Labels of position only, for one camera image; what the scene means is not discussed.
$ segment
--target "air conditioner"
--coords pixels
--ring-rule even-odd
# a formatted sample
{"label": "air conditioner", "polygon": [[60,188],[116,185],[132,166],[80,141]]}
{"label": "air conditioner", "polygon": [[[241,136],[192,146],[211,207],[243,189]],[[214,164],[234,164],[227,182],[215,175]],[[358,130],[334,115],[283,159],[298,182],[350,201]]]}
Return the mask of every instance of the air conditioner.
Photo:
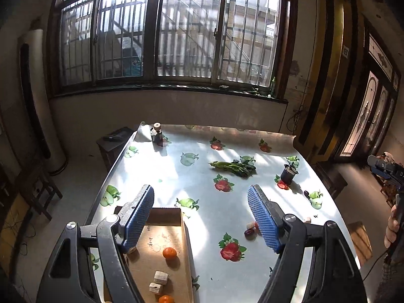
{"label": "air conditioner", "polygon": [[43,30],[29,31],[19,39],[20,75],[28,117],[51,175],[60,173],[67,165],[46,96],[42,58]]}

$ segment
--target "finger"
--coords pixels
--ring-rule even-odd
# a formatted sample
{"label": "finger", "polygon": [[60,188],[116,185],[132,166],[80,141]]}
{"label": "finger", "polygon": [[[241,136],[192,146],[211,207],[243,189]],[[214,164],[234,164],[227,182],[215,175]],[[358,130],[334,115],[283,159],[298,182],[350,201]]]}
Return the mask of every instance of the finger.
{"label": "finger", "polygon": [[385,248],[389,248],[391,245],[391,242],[389,242],[389,240],[387,239],[386,236],[384,236],[384,246]]}
{"label": "finger", "polygon": [[398,221],[395,218],[389,217],[389,221],[388,221],[387,225],[391,231],[397,232],[399,229]]}
{"label": "finger", "polygon": [[395,232],[391,231],[389,228],[386,228],[386,237],[389,240],[389,242],[393,243],[393,242],[395,242],[397,235],[395,234]]}
{"label": "finger", "polygon": [[394,205],[394,206],[391,208],[391,217],[392,217],[392,218],[394,218],[394,217],[395,217],[395,213],[396,213],[396,211],[397,211],[397,206],[396,206],[396,205]]}

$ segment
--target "tiled floor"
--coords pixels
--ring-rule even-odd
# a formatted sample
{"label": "tiled floor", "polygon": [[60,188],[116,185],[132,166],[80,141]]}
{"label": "tiled floor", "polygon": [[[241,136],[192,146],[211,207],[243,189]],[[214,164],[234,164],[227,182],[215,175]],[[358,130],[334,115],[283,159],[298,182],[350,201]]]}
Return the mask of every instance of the tiled floor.
{"label": "tiled floor", "polygon": [[[385,250],[383,236],[390,208],[380,194],[380,187],[368,170],[359,170],[351,164],[337,166],[348,182],[336,204],[345,222],[361,220],[365,225],[373,249],[373,258],[361,270],[365,276],[375,259]],[[63,199],[54,198],[50,206],[51,222],[43,216],[34,215],[32,224],[36,236],[28,238],[28,254],[20,256],[17,265],[17,285],[22,280],[31,302],[35,302],[39,283],[49,255],[69,221],[83,223],[91,204],[107,172],[101,158],[87,157],[70,160],[66,170],[54,177],[63,194]],[[32,228],[27,236],[32,235]],[[375,265],[365,281],[369,302],[372,302],[377,284],[381,279],[382,259]]]}
{"label": "tiled floor", "polygon": [[[31,302],[35,302],[46,263],[63,227],[69,221],[84,223],[106,175],[101,157],[86,157],[82,160],[71,159],[66,169],[53,177],[63,198],[59,200],[55,195],[49,205],[48,211],[52,215],[50,222],[43,214],[34,212],[31,223],[36,236],[26,238],[27,255],[20,255],[17,262],[16,285],[20,286],[22,280],[26,300],[28,296]],[[26,235],[32,234],[33,229],[29,226]]]}

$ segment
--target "bottle cap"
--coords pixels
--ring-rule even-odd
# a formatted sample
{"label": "bottle cap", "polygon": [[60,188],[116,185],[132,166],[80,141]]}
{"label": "bottle cap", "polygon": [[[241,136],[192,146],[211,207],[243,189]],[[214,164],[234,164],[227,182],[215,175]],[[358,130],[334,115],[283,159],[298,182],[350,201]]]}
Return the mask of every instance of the bottle cap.
{"label": "bottle cap", "polygon": [[153,128],[154,128],[156,131],[160,131],[160,130],[161,130],[161,124],[160,124],[160,123],[154,123],[154,124],[153,124]]}

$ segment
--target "orange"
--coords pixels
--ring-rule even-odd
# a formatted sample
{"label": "orange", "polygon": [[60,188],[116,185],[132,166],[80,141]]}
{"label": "orange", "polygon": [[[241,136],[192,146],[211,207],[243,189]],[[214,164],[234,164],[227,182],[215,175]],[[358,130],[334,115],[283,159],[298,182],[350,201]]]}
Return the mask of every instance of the orange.
{"label": "orange", "polygon": [[174,299],[171,296],[164,295],[158,299],[158,303],[174,303]]}
{"label": "orange", "polygon": [[163,256],[167,260],[172,260],[176,258],[176,250],[173,249],[172,247],[167,247],[163,250]]}

